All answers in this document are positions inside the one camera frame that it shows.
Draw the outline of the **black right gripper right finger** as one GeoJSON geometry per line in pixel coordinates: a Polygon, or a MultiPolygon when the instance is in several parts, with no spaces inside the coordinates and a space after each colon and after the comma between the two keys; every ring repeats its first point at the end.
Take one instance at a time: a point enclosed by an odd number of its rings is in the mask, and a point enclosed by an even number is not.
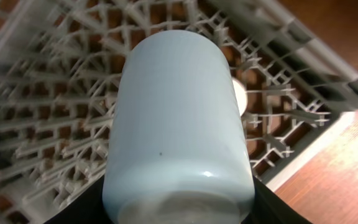
{"type": "Polygon", "coordinates": [[[244,224],[311,224],[253,176],[255,199],[244,224]]]}

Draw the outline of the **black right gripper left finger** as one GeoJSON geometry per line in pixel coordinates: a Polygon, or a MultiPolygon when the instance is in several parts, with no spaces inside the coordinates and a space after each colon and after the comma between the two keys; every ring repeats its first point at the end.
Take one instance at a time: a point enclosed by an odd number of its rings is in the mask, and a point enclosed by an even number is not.
{"type": "Polygon", "coordinates": [[[45,224],[109,224],[102,201],[104,176],[45,224]]]}

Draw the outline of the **light blue cup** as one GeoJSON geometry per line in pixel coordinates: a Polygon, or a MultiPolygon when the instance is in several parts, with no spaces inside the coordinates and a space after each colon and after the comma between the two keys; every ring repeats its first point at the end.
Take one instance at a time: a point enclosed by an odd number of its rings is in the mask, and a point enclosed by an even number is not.
{"type": "Polygon", "coordinates": [[[129,54],[103,205],[114,223],[240,223],[254,182],[228,62],[202,35],[156,33],[129,54]]]}

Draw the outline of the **cream white cup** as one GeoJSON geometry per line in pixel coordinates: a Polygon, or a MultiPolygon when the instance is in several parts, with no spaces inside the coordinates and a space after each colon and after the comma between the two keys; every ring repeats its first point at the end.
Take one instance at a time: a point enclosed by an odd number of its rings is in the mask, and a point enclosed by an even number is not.
{"type": "Polygon", "coordinates": [[[247,104],[248,104],[248,96],[247,96],[246,88],[236,78],[232,78],[232,84],[234,86],[239,114],[240,116],[242,116],[246,112],[247,104]]]}

